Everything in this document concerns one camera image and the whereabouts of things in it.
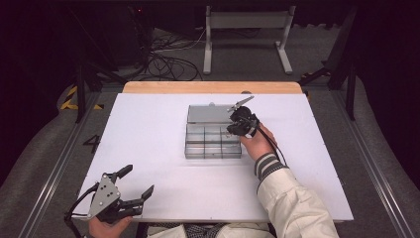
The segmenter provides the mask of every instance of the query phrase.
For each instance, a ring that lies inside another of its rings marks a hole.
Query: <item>striped cuff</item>
[[[277,159],[275,154],[268,153],[261,156],[254,167],[254,174],[260,181],[263,181],[269,174],[283,168],[284,165]]]

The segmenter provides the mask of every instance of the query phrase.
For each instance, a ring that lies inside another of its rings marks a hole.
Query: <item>yellow and black tape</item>
[[[71,109],[71,110],[77,110],[78,106],[76,104],[71,104],[71,99],[73,98],[74,94],[77,91],[77,86],[74,84],[73,87],[69,90],[67,93],[67,96],[65,97],[64,103],[61,105],[61,110],[63,109]],[[104,104],[96,104],[93,109],[101,110],[104,109]]]

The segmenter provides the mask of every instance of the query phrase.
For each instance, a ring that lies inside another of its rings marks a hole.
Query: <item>gray carpet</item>
[[[213,42],[212,73],[203,75],[203,78],[221,81],[297,81],[300,74],[322,67],[320,60],[327,58],[338,31],[336,28],[325,30],[322,27],[294,27],[286,46],[294,70],[293,75],[283,73],[273,47],[273,41],[280,36],[281,31],[264,30],[252,39],[241,38],[229,32],[216,33]],[[203,47],[204,45],[199,43],[190,50],[164,54],[190,60],[202,70]],[[337,224],[338,232],[341,237],[398,237],[376,187],[362,163],[362,154],[341,113],[340,105],[334,100],[333,92],[325,86],[327,79],[320,78],[305,86],[305,89],[309,91],[310,105],[333,164],[344,183],[343,188],[355,216],[354,221]],[[82,144],[94,135],[102,135],[116,92],[119,90],[121,87],[116,86],[116,83],[108,83],[99,95],[96,103],[104,104],[105,108],[90,112],[52,200],[38,227],[35,227],[35,237],[73,237],[62,218],[75,202],[93,159],[91,147]],[[404,173],[381,135],[360,81],[357,84],[355,112],[356,123],[371,154],[384,172],[415,237],[419,237],[420,192]],[[0,190],[0,237],[17,237],[20,234],[65,146],[74,127],[75,118],[76,111],[60,110],[59,115],[40,131],[21,155]],[[87,231],[85,222],[75,223],[81,232]],[[122,237],[135,237],[136,230],[137,224],[133,223]]]

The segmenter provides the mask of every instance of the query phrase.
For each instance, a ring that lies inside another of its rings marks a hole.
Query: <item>white tabletop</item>
[[[103,173],[133,170],[116,186],[123,200],[155,191],[136,221],[268,222],[257,199],[254,162],[185,159],[189,105],[234,104],[241,94],[119,94],[93,162],[84,193]],[[297,179],[322,198],[334,220],[353,215],[304,94],[255,94],[246,104],[275,135]],[[75,209],[87,213],[91,196]]]

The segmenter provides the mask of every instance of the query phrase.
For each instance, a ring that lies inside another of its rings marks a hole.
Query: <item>table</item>
[[[191,102],[234,104],[248,97],[253,112],[276,135],[297,179],[315,189],[336,221],[352,220],[306,96],[294,82],[130,82],[119,94],[81,191],[102,173],[132,164],[116,186],[123,200],[140,197],[152,184],[142,222],[268,222],[258,202],[254,162],[186,160],[187,107]],[[86,213],[90,198],[75,209]]]

